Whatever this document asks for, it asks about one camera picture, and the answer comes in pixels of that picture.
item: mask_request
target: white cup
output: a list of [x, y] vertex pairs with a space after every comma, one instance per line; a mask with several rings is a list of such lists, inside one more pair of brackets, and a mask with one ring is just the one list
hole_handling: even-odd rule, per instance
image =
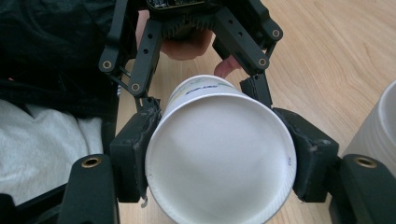
[[353, 137], [344, 155], [360, 154], [384, 163], [396, 177], [396, 80]]
[[263, 223], [288, 198], [295, 173], [282, 121], [214, 76], [174, 90], [146, 157], [153, 197], [177, 223]]

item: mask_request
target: white cloth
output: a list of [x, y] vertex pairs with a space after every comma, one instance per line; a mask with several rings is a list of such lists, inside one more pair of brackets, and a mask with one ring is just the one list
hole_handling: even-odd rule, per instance
[[99, 118], [0, 100], [0, 192], [16, 205], [66, 183], [73, 163], [103, 153]]

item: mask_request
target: light wood grain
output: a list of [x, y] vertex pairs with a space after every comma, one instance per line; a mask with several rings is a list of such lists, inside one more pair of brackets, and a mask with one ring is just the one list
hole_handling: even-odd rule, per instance
[[[396, 2], [391, 0], [263, 1], [284, 37], [267, 69], [274, 106], [294, 111], [340, 144], [340, 155], [382, 91], [396, 79]], [[213, 74], [213, 49], [192, 61], [161, 55], [150, 95], [165, 108], [181, 81]], [[232, 72], [235, 86], [247, 75]], [[124, 92], [118, 130], [134, 113]], [[292, 192], [269, 223], [331, 223], [328, 203], [301, 203]], [[150, 196], [148, 207], [120, 204], [121, 223], [173, 223]]]

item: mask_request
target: human hand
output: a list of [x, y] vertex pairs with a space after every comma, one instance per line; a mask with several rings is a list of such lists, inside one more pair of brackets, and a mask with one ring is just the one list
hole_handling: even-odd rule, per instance
[[[139, 12], [139, 20], [136, 27], [137, 46], [140, 44], [140, 40], [148, 18], [148, 11]], [[209, 30], [196, 30], [184, 40], [164, 40], [161, 51], [168, 55], [169, 58], [174, 60], [191, 60], [205, 54], [212, 40], [212, 35], [213, 33]], [[226, 78], [233, 70], [240, 68], [241, 65], [233, 56], [230, 56], [216, 66], [214, 75], [217, 77]]]

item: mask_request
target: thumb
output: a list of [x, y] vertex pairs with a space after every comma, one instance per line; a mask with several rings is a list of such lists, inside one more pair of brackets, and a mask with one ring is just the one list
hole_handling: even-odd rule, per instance
[[233, 70], [241, 68], [233, 55], [219, 63], [215, 68], [215, 76], [226, 78]]

